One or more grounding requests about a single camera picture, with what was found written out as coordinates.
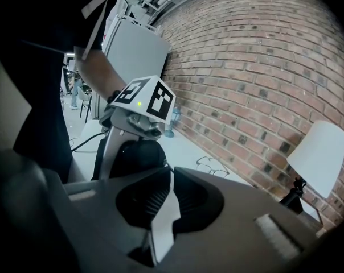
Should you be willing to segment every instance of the eyeglasses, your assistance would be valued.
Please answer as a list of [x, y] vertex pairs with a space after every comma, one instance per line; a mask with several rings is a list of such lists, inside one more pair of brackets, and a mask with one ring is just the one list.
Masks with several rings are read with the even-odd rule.
[[[213, 164], [214, 162], [217, 162], [222, 168], [216, 169], [216, 170], [212, 169], [209, 165]], [[219, 162], [218, 160], [214, 158], [208, 158], [205, 156], [198, 159], [196, 161], [196, 164], [197, 164], [197, 168], [196, 168], [197, 171], [212, 174], [212, 175], [215, 175], [217, 177], [222, 177], [222, 178], [225, 178], [226, 176], [229, 175], [229, 172], [226, 169], [226, 167], [221, 162]]]

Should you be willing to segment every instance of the lamp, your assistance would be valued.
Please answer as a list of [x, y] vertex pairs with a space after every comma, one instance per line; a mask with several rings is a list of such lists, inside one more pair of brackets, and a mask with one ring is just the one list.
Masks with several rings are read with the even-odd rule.
[[344, 131], [327, 121], [315, 121], [287, 162], [300, 175], [281, 203], [289, 207], [304, 194], [309, 183], [322, 197], [333, 189], [344, 160]]
[[175, 107], [172, 111], [172, 117], [171, 117], [171, 123], [168, 127], [168, 130], [165, 131], [165, 136], [168, 138], [173, 138], [174, 137], [174, 132], [172, 131], [172, 128], [175, 124], [175, 122], [179, 119], [180, 116], [179, 109]]

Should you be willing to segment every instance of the brick wall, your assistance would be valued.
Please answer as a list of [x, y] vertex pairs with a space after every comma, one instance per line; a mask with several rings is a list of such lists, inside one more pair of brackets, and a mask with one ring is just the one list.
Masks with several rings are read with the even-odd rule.
[[[344, 129], [344, 33], [320, 0], [189, 0], [156, 23], [177, 129], [253, 185], [282, 197], [286, 157], [315, 120]], [[328, 199], [304, 199], [325, 229], [344, 218], [344, 163]]]

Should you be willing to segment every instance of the white lamp shade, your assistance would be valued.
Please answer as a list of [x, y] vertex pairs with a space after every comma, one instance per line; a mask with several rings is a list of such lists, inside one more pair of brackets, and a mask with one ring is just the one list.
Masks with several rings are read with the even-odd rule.
[[344, 131], [327, 121], [315, 121], [287, 162], [321, 196], [333, 189], [344, 160]]

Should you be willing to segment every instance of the person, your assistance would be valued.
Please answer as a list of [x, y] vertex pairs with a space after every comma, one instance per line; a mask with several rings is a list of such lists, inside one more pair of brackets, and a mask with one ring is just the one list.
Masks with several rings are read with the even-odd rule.
[[79, 94], [79, 87], [82, 86], [82, 79], [79, 70], [72, 74], [71, 84], [69, 88], [72, 88], [71, 96], [71, 109], [77, 109], [77, 95]]
[[75, 53], [82, 79], [104, 99], [125, 86], [101, 50], [116, 1], [72, 0], [67, 7], [67, 0], [0, 0], [1, 67], [31, 106], [13, 149], [57, 172], [63, 183], [72, 160], [59, 100], [64, 54]]

